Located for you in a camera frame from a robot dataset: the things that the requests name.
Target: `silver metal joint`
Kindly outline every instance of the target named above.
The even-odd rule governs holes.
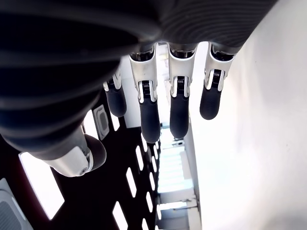
[[[234,60],[235,55],[229,55],[230,58],[227,60],[218,60],[213,56],[213,45],[211,42],[209,42],[208,45],[208,52],[207,52],[207,58],[206,58],[206,64],[205,64],[205,79],[204,79],[204,85],[206,89],[210,89],[212,87],[214,70],[220,70],[221,74],[219,76],[219,82],[218,82],[218,91],[222,91],[224,87],[224,80],[228,75],[230,66],[232,61]]]
[[[175,57],[175,51],[172,47],[168,47],[168,65],[169,65],[169,82],[171,84],[172,97],[177,96],[178,77],[184,77],[184,96],[189,97],[190,86],[192,83],[192,75],[194,69],[195,50],[192,51],[176,51],[177,54],[182,53],[182,57]]]
[[[111,81],[105,81],[103,83],[103,86],[104,86],[104,89],[105,89],[106,92],[109,91],[109,84],[114,84],[114,87],[117,90],[119,90],[121,88],[121,75],[120,75],[120,69],[119,68],[113,74]]]
[[[67,177],[82,176],[90,172],[94,164],[92,152],[89,150],[85,156],[79,146],[74,147],[60,158],[44,160],[44,162],[53,167],[58,173]]]
[[[134,79],[134,85],[136,90],[138,91],[138,99],[140,103],[144,102],[144,94],[145,91],[147,92],[148,89],[150,91],[150,98],[152,102],[155,102],[157,100],[157,64],[156,64],[156,51],[155,46],[151,50],[148,51],[148,54],[150,54],[151,58],[148,60],[142,61],[142,59],[139,57],[136,59],[130,58],[131,68],[132,68],[132,74]]]

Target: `bright light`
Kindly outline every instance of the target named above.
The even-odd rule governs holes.
[[[90,135],[98,140],[98,134],[95,126],[93,112],[91,110],[87,112],[84,118],[84,128],[85,128],[85,133],[87,135]]]
[[[141,133],[141,138],[142,138],[142,143],[143,143],[143,148],[144,148],[144,152],[147,152],[147,142],[145,141],[143,134]]]
[[[167,204],[160,204],[160,210],[168,210],[168,209],[181,208],[186,206],[187,206],[186,202],[179,201]]]
[[[156,173],[157,172],[157,165],[155,164],[154,156],[152,157],[152,163],[153,163],[153,171]]]
[[[154,184],[154,177],[153,177],[153,174],[152,174],[152,173],[149,174],[149,180],[150,180],[150,184],[152,185],[152,189],[153,189],[153,191],[154,191],[154,189],[155,189],[155,184]]]
[[[63,205],[64,198],[49,165],[28,152],[20,153],[19,159],[39,203],[51,220]]]
[[[131,172],[131,168],[128,168],[127,173],[126,173],[126,177],[127,177],[127,180],[128,180],[128,184],[129,184],[129,188],[130,188],[132,197],[134,198],[135,195],[136,195],[136,186],[135,186],[135,182],[134,182],[133,175],[132,175],[132,172]]]
[[[158,218],[161,219],[162,218],[162,214],[161,214],[160,205],[157,205],[157,214],[158,214]]]
[[[138,163],[139,163],[139,168],[142,171],[144,168],[144,164],[143,164],[143,158],[142,158],[142,154],[141,154],[141,150],[140,150],[140,146],[136,147],[136,158],[138,159]]]
[[[147,192],[147,194],[146,194],[146,201],[147,201],[149,211],[153,212],[153,203],[152,203],[152,199],[150,197],[149,192]]]
[[[147,225],[147,222],[146,222],[145,218],[143,218],[143,222],[142,222],[142,229],[143,229],[143,230],[149,230],[149,229],[148,229],[148,225]]]
[[[118,201],[116,202],[112,213],[119,230],[127,230],[128,224]]]
[[[156,159],[158,159],[158,151],[157,151],[157,147],[156,146],[154,146],[153,147],[153,151],[154,151],[154,157],[156,158]]]
[[[119,128],[119,120],[118,120],[118,117],[117,116],[114,116],[112,113],[111,113],[111,120],[112,120],[112,123],[113,123],[113,128],[115,131],[118,130]]]

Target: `gray fabric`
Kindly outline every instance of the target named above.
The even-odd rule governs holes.
[[[0,203],[0,230],[21,230],[21,224],[10,205],[4,201]]]

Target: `white ceiling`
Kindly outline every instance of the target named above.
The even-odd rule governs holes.
[[[235,58],[218,116],[190,95],[204,230],[307,229],[307,1],[280,0]]]

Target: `black rubber fingertip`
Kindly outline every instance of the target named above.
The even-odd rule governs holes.
[[[212,120],[216,117],[220,108],[221,93],[217,88],[202,90],[200,114],[206,120]]]
[[[189,98],[183,94],[171,96],[169,127],[175,138],[183,138],[189,128]]]
[[[106,162],[106,149],[104,145],[94,137],[87,134],[85,134],[84,136],[87,147],[91,150],[93,155],[94,164],[91,170],[93,171]]]
[[[111,113],[117,117],[122,117],[127,111],[125,93],[123,87],[119,90],[109,89],[106,92],[106,99]]]
[[[141,128],[146,142],[155,143],[160,137],[160,119],[157,101],[152,102],[150,98],[145,98],[140,103]]]

